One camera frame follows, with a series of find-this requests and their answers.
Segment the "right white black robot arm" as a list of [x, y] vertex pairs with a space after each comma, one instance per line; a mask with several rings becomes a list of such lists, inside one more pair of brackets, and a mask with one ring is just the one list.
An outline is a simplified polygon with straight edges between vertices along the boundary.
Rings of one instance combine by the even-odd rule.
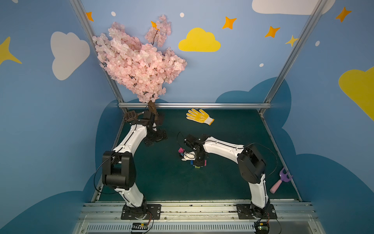
[[236, 163], [241, 177], [249, 184], [252, 215], [257, 219], [267, 216], [270, 201], [266, 190], [266, 163], [256, 146], [237, 145], [208, 135], [200, 138], [188, 135], [184, 144], [192, 151], [182, 153], [181, 160], [190, 160], [195, 167], [205, 166], [208, 154], [216, 154]]

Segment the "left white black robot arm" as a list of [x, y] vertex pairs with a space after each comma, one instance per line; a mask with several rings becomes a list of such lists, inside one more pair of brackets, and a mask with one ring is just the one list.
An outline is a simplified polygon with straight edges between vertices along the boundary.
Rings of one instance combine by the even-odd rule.
[[102, 183], [114, 189], [124, 199], [122, 219], [135, 220], [151, 216], [146, 198], [135, 184], [134, 154], [143, 140], [153, 143], [166, 137], [165, 131], [157, 128], [153, 118], [137, 120], [119, 145], [103, 154]]

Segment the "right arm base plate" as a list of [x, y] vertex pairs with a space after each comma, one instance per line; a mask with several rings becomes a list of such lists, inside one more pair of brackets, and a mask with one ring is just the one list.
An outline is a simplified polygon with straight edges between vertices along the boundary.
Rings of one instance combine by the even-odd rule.
[[268, 203], [264, 208], [251, 204], [236, 205], [239, 219], [278, 219], [273, 204]]

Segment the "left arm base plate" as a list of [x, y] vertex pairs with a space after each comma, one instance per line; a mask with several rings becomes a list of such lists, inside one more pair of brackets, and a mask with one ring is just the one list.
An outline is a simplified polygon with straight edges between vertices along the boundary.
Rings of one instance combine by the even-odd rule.
[[121, 220], [145, 220], [150, 219], [159, 220], [161, 215], [161, 204], [148, 204], [141, 207], [123, 206], [121, 213]]

